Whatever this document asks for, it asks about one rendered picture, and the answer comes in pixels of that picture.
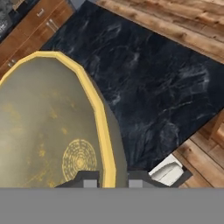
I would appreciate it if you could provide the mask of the brown wooden stool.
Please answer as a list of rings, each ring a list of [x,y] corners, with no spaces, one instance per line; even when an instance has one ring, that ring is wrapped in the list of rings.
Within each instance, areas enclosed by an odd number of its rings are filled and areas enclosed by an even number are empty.
[[[215,118],[209,138],[213,138],[216,135],[223,121],[224,121],[224,109]]]

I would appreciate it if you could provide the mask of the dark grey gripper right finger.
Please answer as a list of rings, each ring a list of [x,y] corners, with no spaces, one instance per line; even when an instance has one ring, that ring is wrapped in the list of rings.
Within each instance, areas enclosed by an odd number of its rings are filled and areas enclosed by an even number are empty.
[[[153,180],[147,171],[129,171],[129,188],[169,188],[168,185]]]

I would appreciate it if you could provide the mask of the brown wooden cupboard run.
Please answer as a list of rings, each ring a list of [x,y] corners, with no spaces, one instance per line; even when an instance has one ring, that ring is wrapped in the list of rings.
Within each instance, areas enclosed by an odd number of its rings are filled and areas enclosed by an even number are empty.
[[[73,13],[67,0],[38,0],[0,42],[0,79],[18,60],[38,51]]]

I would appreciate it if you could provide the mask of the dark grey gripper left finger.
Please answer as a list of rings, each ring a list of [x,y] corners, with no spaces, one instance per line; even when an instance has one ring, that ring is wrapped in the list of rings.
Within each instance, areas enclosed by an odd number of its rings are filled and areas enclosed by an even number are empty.
[[[57,188],[99,188],[99,178],[98,171],[79,171],[74,179],[57,185]]]

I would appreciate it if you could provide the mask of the grey bowl with yellow rim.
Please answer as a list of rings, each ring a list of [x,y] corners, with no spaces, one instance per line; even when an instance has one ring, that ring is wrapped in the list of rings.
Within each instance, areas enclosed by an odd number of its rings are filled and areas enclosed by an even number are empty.
[[[0,79],[0,188],[56,187],[83,175],[100,188],[127,186],[118,121],[80,64],[34,52]]]

